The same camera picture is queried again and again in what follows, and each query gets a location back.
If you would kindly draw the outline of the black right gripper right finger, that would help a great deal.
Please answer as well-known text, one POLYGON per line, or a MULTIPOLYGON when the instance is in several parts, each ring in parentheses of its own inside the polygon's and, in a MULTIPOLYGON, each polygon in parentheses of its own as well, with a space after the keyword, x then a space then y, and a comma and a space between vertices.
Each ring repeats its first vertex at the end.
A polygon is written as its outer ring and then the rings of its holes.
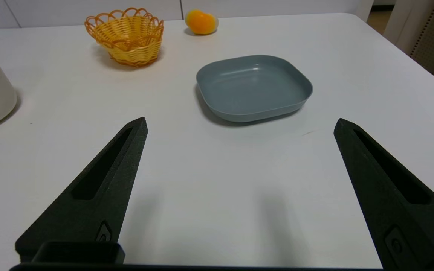
POLYGON ((333 134, 384 270, 434 271, 434 192, 355 123, 333 134))

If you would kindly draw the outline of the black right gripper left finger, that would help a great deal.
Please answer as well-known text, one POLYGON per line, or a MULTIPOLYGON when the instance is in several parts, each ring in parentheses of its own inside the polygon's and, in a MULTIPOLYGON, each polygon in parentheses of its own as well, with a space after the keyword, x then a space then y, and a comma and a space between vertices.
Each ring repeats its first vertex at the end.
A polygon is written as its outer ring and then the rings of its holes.
POLYGON ((144 117, 128 122, 17 239, 21 262, 48 241, 119 238, 148 134, 144 117))

